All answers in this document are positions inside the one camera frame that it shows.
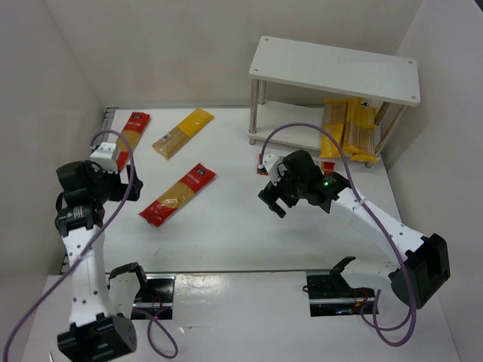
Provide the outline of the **yellow spaghetti bag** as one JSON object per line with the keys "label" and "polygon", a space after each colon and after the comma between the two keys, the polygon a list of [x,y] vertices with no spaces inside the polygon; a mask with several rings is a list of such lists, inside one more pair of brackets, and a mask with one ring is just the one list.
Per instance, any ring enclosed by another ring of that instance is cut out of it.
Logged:
{"label": "yellow spaghetti bag", "polygon": [[213,119],[214,115],[211,113],[203,109],[195,109],[170,132],[155,141],[152,144],[152,148],[166,160],[170,160]]}

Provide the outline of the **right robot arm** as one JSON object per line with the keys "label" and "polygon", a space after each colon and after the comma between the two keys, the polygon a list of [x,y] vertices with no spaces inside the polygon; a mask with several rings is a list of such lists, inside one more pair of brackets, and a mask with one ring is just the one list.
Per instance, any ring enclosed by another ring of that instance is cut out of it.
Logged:
{"label": "right robot arm", "polygon": [[307,151],[264,155],[261,167],[270,181],[258,196],[279,217],[286,212],[278,201],[294,207],[305,200],[347,222],[389,257],[376,263],[345,257],[331,269],[341,287],[390,289],[405,305],[420,309],[451,276],[443,237],[403,225],[354,191],[346,177],[337,172],[324,175]]}

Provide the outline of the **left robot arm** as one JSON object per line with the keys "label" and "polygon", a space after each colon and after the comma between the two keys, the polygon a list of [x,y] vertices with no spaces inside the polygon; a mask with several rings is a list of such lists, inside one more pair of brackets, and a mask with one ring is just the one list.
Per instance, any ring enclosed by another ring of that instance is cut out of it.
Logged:
{"label": "left robot arm", "polygon": [[70,361],[112,361],[137,349],[131,320],[136,295],[147,279],[138,262],[104,266],[103,205],[137,201],[143,183],[128,166],[129,182],[94,161],[75,161],[57,169],[63,188],[57,199],[55,226],[68,254],[72,282],[69,329],[57,347]]}

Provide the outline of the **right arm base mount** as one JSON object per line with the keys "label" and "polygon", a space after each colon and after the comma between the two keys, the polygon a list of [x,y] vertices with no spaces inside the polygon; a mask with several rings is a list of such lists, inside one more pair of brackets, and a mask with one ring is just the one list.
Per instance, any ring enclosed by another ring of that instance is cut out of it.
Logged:
{"label": "right arm base mount", "polygon": [[375,291],[368,288],[337,287],[329,271],[309,271],[302,291],[309,299],[312,318],[371,314]]}

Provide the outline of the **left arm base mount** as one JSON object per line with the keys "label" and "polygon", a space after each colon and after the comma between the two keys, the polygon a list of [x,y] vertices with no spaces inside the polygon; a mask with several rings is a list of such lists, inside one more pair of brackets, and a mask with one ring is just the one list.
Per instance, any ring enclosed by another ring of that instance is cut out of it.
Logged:
{"label": "left arm base mount", "polygon": [[147,274],[146,286],[140,290],[133,304],[132,320],[147,319],[141,311],[145,311],[162,321],[173,317],[175,275]]}

